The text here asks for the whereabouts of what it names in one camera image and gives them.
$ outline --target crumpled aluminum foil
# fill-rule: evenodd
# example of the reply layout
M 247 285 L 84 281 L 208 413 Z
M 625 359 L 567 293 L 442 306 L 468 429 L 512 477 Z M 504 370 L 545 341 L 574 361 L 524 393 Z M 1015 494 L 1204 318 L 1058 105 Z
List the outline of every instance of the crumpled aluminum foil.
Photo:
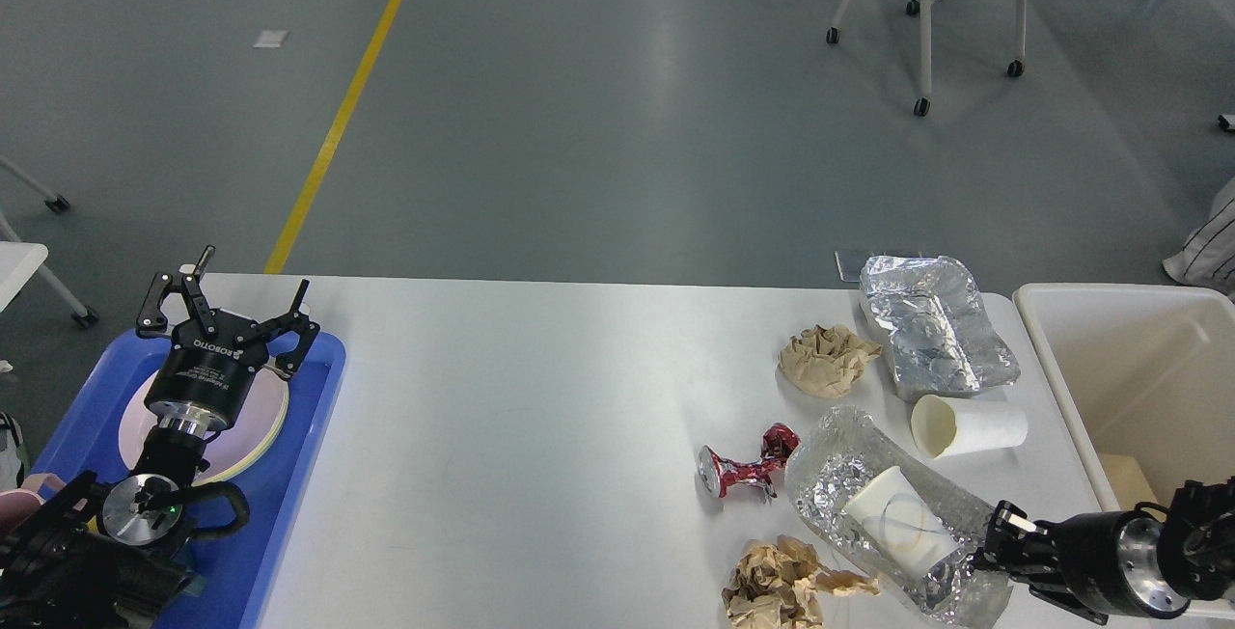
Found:
M 884 470 L 900 466 L 914 492 L 930 507 L 958 547 L 924 576 L 910 576 L 844 508 Z M 863 573 L 883 575 L 900 602 L 948 625 L 990 629 L 1008 607 L 1008 577 L 976 571 L 969 555 L 986 541 L 994 507 L 906 454 L 866 412 L 837 405 L 789 456 L 784 488 L 798 515 Z
M 900 399 L 971 397 L 1020 377 L 960 261 L 874 256 L 862 268 L 861 289 L 862 309 L 890 348 L 883 356 Z

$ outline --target white paper cup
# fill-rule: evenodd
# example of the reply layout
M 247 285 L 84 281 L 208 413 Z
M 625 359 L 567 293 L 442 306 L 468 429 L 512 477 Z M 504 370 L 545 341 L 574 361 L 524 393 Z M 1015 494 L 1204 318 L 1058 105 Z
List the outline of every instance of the white paper cup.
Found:
M 925 576 L 958 546 L 905 479 L 900 466 L 881 472 L 841 510 L 857 520 L 910 576 Z
M 1029 420 L 1011 404 L 923 395 L 909 419 L 918 450 L 931 460 L 1025 442 Z

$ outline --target plastic bin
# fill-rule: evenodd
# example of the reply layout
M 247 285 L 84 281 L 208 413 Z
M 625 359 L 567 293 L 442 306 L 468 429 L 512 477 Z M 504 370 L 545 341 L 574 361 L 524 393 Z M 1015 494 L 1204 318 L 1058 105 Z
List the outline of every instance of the plastic bin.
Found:
M 1235 475 L 1235 304 L 1210 289 L 1026 284 L 1014 295 L 1103 509 L 1097 452 L 1137 458 L 1163 504 Z

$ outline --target crumpled paper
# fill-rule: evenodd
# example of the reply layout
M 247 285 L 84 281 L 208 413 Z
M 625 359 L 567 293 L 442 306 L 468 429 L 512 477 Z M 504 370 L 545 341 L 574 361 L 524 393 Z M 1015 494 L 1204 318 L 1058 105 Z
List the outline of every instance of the crumpled paper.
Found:
M 881 353 L 883 346 L 858 337 L 844 325 L 816 325 L 781 350 L 781 372 L 808 395 L 839 398 Z
M 834 596 L 879 594 L 876 578 L 819 564 L 815 547 L 781 535 L 777 544 L 751 540 L 720 592 L 734 629 L 809 629 L 824 625 L 820 591 Z

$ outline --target white cloth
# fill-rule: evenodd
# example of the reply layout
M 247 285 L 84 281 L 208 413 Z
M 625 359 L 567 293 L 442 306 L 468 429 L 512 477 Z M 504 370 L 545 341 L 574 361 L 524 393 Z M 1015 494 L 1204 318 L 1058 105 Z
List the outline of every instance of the white cloth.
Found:
M 1235 178 L 1209 210 L 1209 221 L 1188 236 L 1183 250 L 1162 261 L 1176 282 L 1208 287 L 1235 299 Z

